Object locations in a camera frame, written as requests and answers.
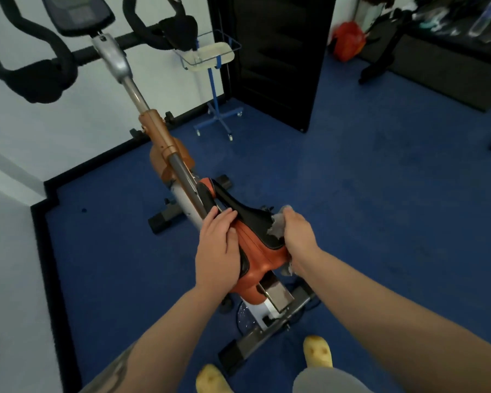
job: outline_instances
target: plastic bottle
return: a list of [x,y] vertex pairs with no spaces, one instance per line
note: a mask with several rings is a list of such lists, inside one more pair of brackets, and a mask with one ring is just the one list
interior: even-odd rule
[[469,37],[478,37],[485,28],[491,23],[491,2],[486,6],[484,12],[480,15],[477,21],[469,29]]

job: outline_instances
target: yellow shoe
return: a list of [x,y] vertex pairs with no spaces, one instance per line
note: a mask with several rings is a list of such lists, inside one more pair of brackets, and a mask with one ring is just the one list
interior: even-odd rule
[[331,350],[322,337],[310,335],[304,339],[304,356],[308,367],[333,368]]
[[196,377],[197,393],[233,393],[229,383],[213,364],[205,365]]

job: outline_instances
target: tattoo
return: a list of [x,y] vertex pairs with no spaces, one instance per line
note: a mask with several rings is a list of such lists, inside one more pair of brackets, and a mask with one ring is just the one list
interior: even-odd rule
[[107,366],[79,393],[114,393],[120,387],[127,374],[127,359],[134,348],[129,346],[115,361]]

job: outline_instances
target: orange bike seat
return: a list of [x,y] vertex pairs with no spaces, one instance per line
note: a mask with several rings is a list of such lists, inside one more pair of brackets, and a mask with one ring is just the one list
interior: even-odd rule
[[268,234],[273,224],[272,213],[243,205],[210,178],[200,180],[198,194],[207,211],[216,205],[217,198],[238,212],[232,226],[240,246],[240,277],[231,292],[240,294],[250,304],[261,304],[265,296],[256,290],[256,285],[265,273],[286,263],[289,256],[284,239]]

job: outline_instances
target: black baseboard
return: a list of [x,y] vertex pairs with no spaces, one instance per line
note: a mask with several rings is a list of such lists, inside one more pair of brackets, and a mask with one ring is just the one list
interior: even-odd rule
[[[219,104],[225,103],[226,100],[225,95],[220,95],[218,97]],[[174,124],[170,126],[170,129],[173,130],[205,113],[207,113],[207,104],[197,106],[194,109],[175,117],[173,120]],[[60,287],[58,269],[56,267],[56,259],[53,253],[53,245],[51,243],[49,227],[47,225],[46,213],[59,205],[59,199],[56,193],[59,187],[80,178],[86,173],[109,163],[115,158],[120,157],[147,142],[149,142],[149,137],[146,135],[132,138],[83,164],[77,165],[57,177],[49,179],[44,182],[47,198],[40,203],[31,206],[31,215],[33,217],[34,232],[37,240],[44,290],[47,298],[47,308],[51,319],[51,330],[53,332],[53,341],[64,393],[79,392],[83,387],[83,383],[76,358],[71,328],[65,309],[64,295]]]

